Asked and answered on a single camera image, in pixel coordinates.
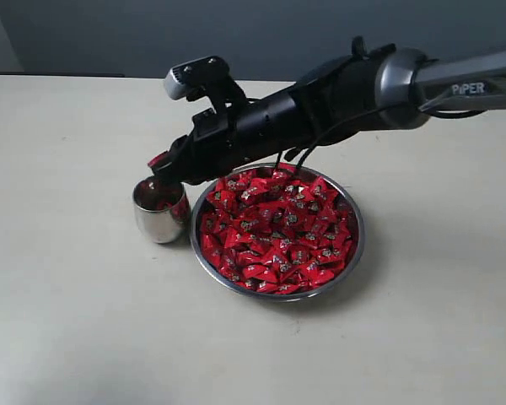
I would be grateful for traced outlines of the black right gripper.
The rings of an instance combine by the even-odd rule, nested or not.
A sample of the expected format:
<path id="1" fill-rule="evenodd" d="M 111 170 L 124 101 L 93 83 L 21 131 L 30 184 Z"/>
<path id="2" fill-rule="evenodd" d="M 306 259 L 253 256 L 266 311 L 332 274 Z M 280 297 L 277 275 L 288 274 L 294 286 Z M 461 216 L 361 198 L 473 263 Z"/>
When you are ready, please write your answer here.
<path id="1" fill-rule="evenodd" d="M 314 137 L 310 118 L 289 89 L 244 108 L 226 129 L 207 118 L 191 133 L 175 140 L 166 161 L 153 176 L 163 185 L 180 182 L 198 186 L 281 150 L 309 143 Z"/>

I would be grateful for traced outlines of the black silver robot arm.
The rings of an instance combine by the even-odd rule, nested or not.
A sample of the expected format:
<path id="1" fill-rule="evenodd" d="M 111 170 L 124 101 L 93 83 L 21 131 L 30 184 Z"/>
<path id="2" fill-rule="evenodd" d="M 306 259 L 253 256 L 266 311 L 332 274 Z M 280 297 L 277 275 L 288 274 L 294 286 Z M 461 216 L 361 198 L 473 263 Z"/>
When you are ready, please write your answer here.
<path id="1" fill-rule="evenodd" d="M 189 134 L 149 163 L 165 183 L 197 185 L 272 154 L 304 161 L 359 132 L 506 110 L 506 47 L 442 62 L 392 44 L 368 51 L 356 37 L 350 55 L 261 99 L 247 97 L 217 56 L 171 68 L 164 89 L 172 100 L 211 102 Z"/>

